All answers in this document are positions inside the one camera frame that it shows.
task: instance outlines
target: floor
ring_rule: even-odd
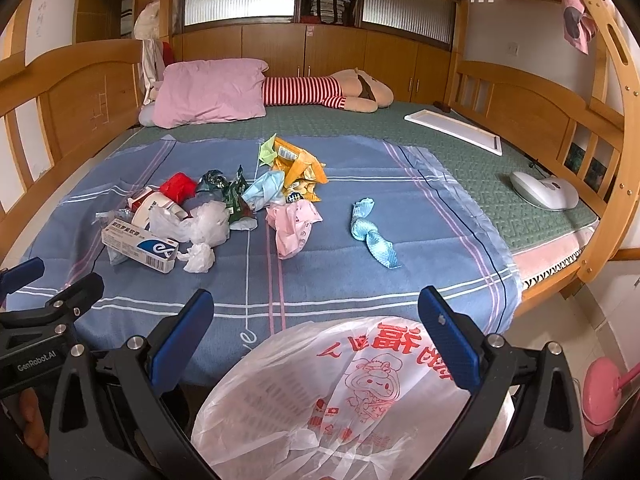
[[[69,193],[91,168],[113,153],[135,133],[135,130],[128,130],[119,136],[98,155],[84,163],[60,186],[31,219],[0,268],[17,265],[60,199]],[[604,355],[596,334],[578,303],[574,298],[565,301],[560,294],[554,295],[535,309],[517,317],[507,330],[506,338],[513,346],[533,349],[541,349],[549,341],[559,342],[566,354],[572,375],[580,381],[580,384],[584,381],[589,364]],[[584,428],[582,428],[582,434],[586,450],[591,437],[586,434]]]

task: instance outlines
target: stuffed toy leg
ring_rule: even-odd
[[[265,106],[323,105],[352,112],[375,112],[389,106],[394,95],[366,72],[341,70],[324,77],[266,77],[262,98]]]

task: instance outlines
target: light green paper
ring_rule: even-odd
[[[276,160],[276,157],[278,156],[278,154],[273,150],[273,143],[276,140],[276,135],[277,134],[273,134],[273,137],[271,137],[271,139],[266,140],[260,145],[258,160],[260,160],[260,162],[263,164],[267,164],[268,166],[273,164],[273,161]]]

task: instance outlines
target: barcode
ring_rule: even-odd
[[[152,258],[151,256],[147,256],[145,263],[149,266],[149,267],[153,267],[155,270],[159,270],[160,272],[164,272],[164,262],[162,262],[161,260],[156,260],[155,258]]]
[[[286,158],[287,160],[296,160],[298,158],[295,153],[293,153],[291,150],[288,150],[284,146],[278,147],[278,156]]]

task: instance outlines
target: pink pillow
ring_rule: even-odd
[[[164,70],[153,120],[161,128],[264,117],[260,59],[173,63]]]

